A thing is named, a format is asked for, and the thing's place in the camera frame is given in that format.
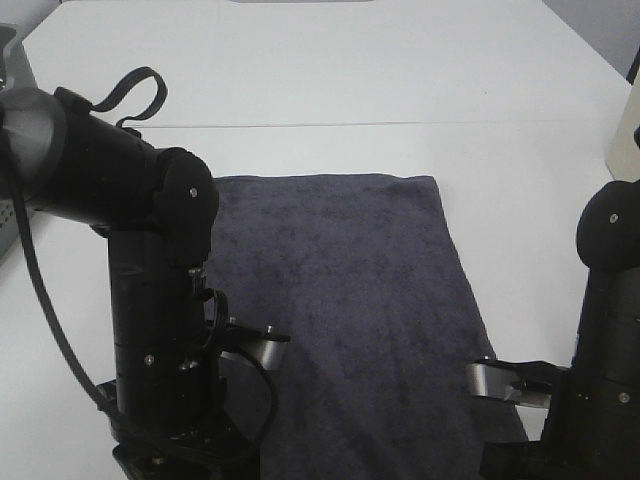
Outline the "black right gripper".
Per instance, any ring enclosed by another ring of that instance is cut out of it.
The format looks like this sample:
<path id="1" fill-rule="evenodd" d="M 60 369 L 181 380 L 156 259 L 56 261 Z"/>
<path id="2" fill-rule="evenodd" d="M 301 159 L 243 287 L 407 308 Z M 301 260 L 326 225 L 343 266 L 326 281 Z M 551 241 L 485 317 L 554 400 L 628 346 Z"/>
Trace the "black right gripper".
<path id="1" fill-rule="evenodd" d="M 483 448 L 484 479 L 637 479 L 639 378 L 616 382 L 598 373 L 536 361 L 476 362 L 506 366 L 551 394 L 538 441 Z"/>

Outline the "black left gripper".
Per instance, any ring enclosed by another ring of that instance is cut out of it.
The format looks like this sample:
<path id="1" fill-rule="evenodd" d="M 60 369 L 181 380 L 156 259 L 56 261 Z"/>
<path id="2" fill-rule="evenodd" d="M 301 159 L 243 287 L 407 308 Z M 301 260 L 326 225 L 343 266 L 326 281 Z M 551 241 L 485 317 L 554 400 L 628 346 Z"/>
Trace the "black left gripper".
<path id="1" fill-rule="evenodd" d="M 122 416 L 111 421 L 113 455 L 127 478 L 259 478 L 260 447 L 280 399 L 271 371 L 240 351 L 264 381 L 269 409 L 252 437 L 226 414 L 219 359 L 229 325 L 114 327 L 116 378 L 99 390 Z"/>

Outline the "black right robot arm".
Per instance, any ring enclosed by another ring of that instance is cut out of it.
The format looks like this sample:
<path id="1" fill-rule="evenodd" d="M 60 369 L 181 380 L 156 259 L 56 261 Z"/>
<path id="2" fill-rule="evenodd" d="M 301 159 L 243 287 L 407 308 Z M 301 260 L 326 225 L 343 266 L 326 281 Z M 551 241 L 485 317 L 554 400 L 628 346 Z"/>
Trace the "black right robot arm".
<path id="1" fill-rule="evenodd" d="M 612 181 L 587 203 L 577 252 L 588 267 L 569 367 L 482 359 L 472 396 L 547 412 L 537 441 L 487 443 L 484 479 L 639 476 L 639 184 Z"/>

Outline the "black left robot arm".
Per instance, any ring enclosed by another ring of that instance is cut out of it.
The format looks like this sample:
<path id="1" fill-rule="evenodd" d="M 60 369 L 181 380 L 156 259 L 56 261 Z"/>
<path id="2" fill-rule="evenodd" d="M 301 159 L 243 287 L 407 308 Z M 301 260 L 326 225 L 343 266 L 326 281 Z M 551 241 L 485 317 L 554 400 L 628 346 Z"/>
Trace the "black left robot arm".
<path id="1" fill-rule="evenodd" d="M 218 211 L 206 164 L 157 149 L 66 89 L 1 96 L 1 195 L 13 202 L 28 271 L 72 373 L 109 418 L 116 461 L 130 479 L 256 479 L 260 445 L 277 415 L 245 437 L 225 413 L 224 353 L 261 376 L 255 346 L 285 337 L 230 321 L 206 284 Z M 53 310 L 35 257 L 29 210 L 81 222 L 107 241 L 116 376 L 95 385 Z"/>

